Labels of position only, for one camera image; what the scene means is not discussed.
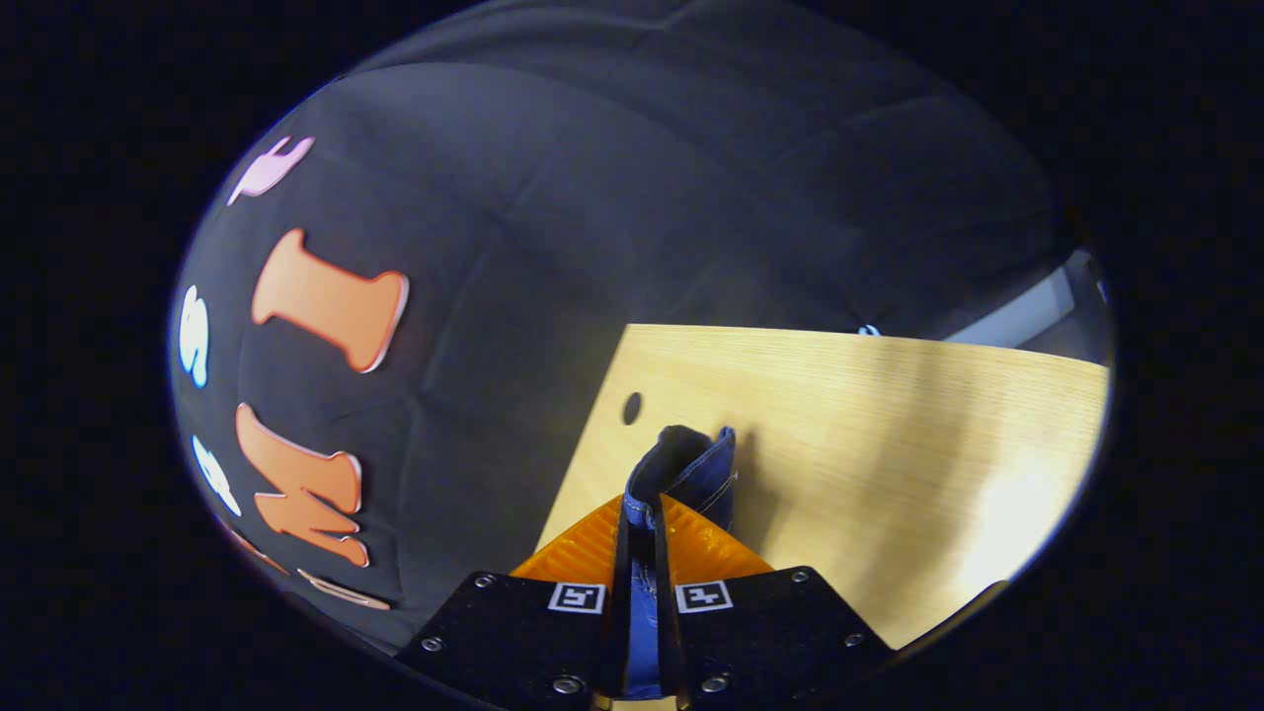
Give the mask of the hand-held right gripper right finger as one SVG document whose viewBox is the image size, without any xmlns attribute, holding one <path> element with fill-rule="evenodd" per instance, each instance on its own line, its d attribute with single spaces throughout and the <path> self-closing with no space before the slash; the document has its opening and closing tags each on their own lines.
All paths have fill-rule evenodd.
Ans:
<svg viewBox="0 0 1264 711">
<path fill-rule="evenodd" d="M 897 658 L 809 566 L 688 584 L 685 526 L 709 520 L 667 495 L 655 512 L 661 687 L 678 707 L 838 708 Z"/>
</svg>

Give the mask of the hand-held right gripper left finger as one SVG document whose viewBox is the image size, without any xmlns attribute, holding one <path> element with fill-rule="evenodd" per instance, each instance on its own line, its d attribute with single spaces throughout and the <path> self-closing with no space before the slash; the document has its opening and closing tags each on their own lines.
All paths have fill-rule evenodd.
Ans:
<svg viewBox="0 0 1264 711">
<path fill-rule="evenodd" d="M 619 497 L 509 573 L 475 571 L 394 658 L 465 705 L 600 705 L 619 684 L 628 595 Z"/>
</svg>

